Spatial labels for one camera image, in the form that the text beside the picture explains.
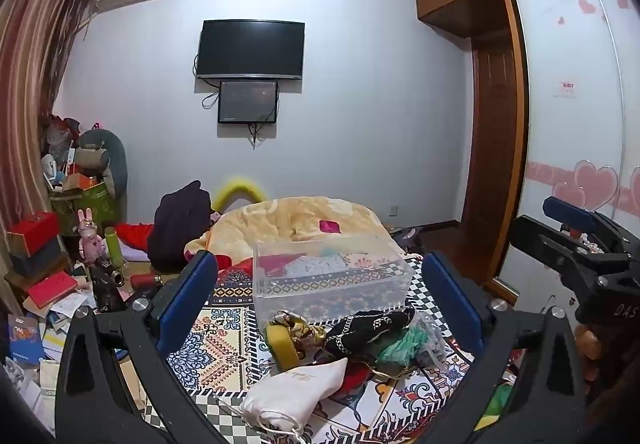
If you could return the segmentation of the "grey plush toy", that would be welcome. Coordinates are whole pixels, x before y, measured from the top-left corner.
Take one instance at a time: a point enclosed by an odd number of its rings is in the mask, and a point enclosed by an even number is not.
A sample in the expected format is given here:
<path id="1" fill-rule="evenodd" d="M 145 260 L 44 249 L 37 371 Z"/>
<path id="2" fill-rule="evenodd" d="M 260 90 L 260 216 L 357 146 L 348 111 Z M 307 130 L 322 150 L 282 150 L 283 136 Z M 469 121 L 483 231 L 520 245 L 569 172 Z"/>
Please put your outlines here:
<path id="1" fill-rule="evenodd" d="M 75 163 L 89 176 L 98 176 L 116 200 L 126 193 L 128 170 L 126 151 L 111 131 L 92 129 L 79 136 Z"/>

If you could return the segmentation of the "white drawstring pouch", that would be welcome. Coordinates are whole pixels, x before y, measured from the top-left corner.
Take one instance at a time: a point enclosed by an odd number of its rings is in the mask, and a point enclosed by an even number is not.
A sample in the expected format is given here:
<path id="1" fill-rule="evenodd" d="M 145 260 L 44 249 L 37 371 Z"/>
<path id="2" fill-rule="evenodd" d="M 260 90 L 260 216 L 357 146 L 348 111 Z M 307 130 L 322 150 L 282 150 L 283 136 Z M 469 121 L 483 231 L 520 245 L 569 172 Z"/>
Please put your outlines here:
<path id="1" fill-rule="evenodd" d="M 250 426 L 301 435 L 317 404 L 341 389 L 347 358 L 298 366 L 260 380 L 244 396 L 239 412 Z"/>

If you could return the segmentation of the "beige fleece blanket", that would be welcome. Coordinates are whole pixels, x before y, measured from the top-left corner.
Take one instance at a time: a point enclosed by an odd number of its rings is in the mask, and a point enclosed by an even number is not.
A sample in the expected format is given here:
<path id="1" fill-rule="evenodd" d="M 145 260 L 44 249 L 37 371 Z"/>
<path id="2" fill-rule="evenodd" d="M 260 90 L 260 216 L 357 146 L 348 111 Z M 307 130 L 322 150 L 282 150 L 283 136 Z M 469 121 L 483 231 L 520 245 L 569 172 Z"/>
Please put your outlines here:
<path id="1" fill-rule="evenodd" d="M 361 204 L 328 197 L 288 197 L 244 205 L 221 216 L 183 255 L 190 260 L 203 250 L 224 258 L 224 269 L 253 271 L 255 243 L 316 241 L 373 236 L 390 251 L 405 251 L 393 241 L 378 216 Z"/>

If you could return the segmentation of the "small black wall monitor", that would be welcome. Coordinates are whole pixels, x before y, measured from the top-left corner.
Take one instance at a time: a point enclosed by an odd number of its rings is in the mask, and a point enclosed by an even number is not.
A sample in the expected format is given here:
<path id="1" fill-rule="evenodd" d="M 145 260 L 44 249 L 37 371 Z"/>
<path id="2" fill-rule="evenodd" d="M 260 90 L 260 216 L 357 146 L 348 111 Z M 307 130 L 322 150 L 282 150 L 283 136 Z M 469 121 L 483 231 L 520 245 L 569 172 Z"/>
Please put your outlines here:
<path id="1" fill-rule="evenodd" d="M 230 125 L 277 122 L 279 86 L 276 81 L 221 81 L 218 123 Z"/>

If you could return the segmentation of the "grey mesh cloth bag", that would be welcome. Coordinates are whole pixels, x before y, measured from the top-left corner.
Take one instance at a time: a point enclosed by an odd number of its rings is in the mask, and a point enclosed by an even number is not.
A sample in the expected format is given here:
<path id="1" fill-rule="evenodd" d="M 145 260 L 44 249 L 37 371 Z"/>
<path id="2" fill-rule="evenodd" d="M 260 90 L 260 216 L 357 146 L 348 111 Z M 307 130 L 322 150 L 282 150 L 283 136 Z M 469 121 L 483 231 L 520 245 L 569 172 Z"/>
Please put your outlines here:
<path id="1" fill-rule="evenodd" d="M 437 368 L 443 372 L 447 368 L 448 355 L 442 331 L 434 319 L 424 311 L 416 311 L 409 325 L 412 349 L 411 359 L 422 368 Z"/>

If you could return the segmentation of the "green knitted cloth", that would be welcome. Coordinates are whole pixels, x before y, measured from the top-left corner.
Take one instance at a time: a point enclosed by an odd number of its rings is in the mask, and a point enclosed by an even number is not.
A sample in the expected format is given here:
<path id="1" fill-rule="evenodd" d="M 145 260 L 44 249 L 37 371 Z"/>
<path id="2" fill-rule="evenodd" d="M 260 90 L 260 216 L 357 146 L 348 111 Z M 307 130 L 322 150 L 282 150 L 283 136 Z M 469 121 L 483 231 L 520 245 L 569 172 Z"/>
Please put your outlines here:
<path id="1" fill-rule="evenodd" d="M 426 329 L 417 326 L 409 327 L 398 340 L 378 353 L 376 362 L 408 367 L 428 342 L 430 342 L 430 334 Z"/>

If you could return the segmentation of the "clear plastic storage box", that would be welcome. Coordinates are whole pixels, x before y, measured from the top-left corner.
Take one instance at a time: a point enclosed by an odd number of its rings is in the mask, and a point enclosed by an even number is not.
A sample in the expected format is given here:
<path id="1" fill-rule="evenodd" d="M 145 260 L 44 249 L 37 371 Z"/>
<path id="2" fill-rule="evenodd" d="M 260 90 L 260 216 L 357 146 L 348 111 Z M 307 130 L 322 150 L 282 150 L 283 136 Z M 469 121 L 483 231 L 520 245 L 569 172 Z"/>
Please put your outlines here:
<path id="1" fill-rule="evenodd" d="M 329 326 L 360 311 L 405 304 L 413 268 L 393 242 L 375 236 L 258 243 L 253 248 L 253 299 L 259 328 L 277 314 Z"/>

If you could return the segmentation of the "black white patterned cloth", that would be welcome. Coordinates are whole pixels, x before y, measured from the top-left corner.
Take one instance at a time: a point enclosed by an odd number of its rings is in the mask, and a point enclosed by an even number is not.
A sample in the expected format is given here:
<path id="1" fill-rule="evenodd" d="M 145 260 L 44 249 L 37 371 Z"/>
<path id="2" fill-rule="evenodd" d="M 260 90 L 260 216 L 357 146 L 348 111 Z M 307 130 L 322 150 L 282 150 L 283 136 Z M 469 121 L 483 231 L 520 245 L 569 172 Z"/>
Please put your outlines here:
<path id="1" fill-rule="evenodd" d="M 336 358 L 360 355 L 367 346 L 387 334 L 399 334 L 413 319 L 411 306 L 390 311 L 360 311 L 341 319 L 327 333 L 323 349 Z"/>

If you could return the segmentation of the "striped brown curtain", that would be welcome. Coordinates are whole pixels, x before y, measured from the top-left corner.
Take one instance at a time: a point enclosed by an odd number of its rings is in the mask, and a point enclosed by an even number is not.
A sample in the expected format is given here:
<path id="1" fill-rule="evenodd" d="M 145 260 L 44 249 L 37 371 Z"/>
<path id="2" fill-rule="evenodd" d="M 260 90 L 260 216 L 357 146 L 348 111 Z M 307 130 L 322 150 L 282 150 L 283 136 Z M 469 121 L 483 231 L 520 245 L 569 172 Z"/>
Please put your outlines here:
<path id="1" fill-rule="evenodd" d="M 92 0 L 1 2 L 1 274 L 11 268 L 9 227 L 46 211 L 41 167 L 70 51 Z"/>

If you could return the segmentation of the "red velvet gold pouch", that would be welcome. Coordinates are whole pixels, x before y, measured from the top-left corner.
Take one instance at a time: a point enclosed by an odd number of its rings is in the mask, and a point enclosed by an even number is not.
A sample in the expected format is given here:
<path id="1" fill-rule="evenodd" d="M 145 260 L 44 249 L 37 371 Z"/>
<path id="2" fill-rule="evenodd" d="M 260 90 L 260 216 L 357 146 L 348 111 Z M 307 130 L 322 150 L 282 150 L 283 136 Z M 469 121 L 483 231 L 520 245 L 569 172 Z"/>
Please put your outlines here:
<path id="1" fill-rule="evenodd" d="M 355 393 L 361 386 L 365 386 L 370 379 L 395 380 L 396 377 L 381 370 L 375 369 L 370 363 L 363 360 L 349 360 L 346 365 L 342 385 L 330 395 L 331 400 Z"/>

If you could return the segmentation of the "yellow green sponge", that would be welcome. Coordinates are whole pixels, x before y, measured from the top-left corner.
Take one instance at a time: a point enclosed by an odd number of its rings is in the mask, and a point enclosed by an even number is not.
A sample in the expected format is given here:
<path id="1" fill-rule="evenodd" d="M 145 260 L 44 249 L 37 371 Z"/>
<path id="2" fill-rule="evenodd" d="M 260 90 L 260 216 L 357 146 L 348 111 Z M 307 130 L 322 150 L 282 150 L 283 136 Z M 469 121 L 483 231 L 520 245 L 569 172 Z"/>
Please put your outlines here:
<path id="1" fill-rule="evenodd" d="M 265 341 L 280 372 L 287 372 L 300 363 L 300 357 L 288 328 L 282 325 L 268 325 Z"/>

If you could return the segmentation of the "pink rabbit figure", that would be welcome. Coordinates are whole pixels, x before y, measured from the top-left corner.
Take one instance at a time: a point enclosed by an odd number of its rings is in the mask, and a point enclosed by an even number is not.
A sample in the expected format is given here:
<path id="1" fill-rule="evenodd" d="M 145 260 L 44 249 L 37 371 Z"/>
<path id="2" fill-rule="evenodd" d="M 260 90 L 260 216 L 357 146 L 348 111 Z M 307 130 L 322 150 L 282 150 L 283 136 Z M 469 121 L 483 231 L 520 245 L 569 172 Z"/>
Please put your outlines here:
<path id="1" fill-rule="evenodd" d="M 105 256 L 104 245 L 93 220 L 92 210 L 78 210 L 79 254 L 88 265 L 92 265 Z"/>

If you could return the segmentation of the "green storage box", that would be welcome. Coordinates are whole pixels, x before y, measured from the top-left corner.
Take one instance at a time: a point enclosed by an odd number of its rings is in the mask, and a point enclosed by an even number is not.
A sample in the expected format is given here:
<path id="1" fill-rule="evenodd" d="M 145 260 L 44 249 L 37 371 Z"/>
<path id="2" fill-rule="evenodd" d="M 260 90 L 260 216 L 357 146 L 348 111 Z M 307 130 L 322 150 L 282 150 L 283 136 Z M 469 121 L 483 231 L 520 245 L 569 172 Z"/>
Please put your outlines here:
<path id="1" fill-rule="evenodd" d="M 88 189 L 70 189 L 64 191 L 50 191 L 49 198 L 52 210 L 58 216 L 61 234 L 76 236 L 78 234 L 79 219 L 77 212 L 90 209 L 93 222 L 99 233 L 104 227 L 115 226 L 122 216 L 120 203 L 107 191 L 104 183 L 96 184 Z"/>

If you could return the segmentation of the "floral silk scarf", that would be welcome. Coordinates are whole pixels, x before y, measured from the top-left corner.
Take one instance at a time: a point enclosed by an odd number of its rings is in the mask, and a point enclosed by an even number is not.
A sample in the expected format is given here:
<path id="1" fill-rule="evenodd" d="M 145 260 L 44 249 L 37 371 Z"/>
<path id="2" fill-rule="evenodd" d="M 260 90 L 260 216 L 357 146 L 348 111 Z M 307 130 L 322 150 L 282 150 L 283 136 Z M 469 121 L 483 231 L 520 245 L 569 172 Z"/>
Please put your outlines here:
<path id="1" fill-rule="evenodd" d="M 321 348 L 326 341 L 326 329 L 309 323 L 303 316 L 285 309 L 274 313 L 271 326 L 280 326 L 288 331 L 296 349 Z"/>

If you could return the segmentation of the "green cylinder bottle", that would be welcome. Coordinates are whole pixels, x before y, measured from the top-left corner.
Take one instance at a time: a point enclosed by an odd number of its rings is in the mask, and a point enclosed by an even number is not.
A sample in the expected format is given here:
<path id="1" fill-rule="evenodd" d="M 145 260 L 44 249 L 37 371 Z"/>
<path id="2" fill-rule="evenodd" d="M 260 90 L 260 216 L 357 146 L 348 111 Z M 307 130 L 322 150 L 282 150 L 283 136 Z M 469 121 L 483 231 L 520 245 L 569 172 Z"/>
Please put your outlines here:
<path id="1" fill-rule="evenodd" d="M 112 265 L 114 268 L 122 268 L 124 266 L 124 258 L 122 257 L 122 249 L 114 227 L 106 227 L 104 229 L 104 240 Z"/>

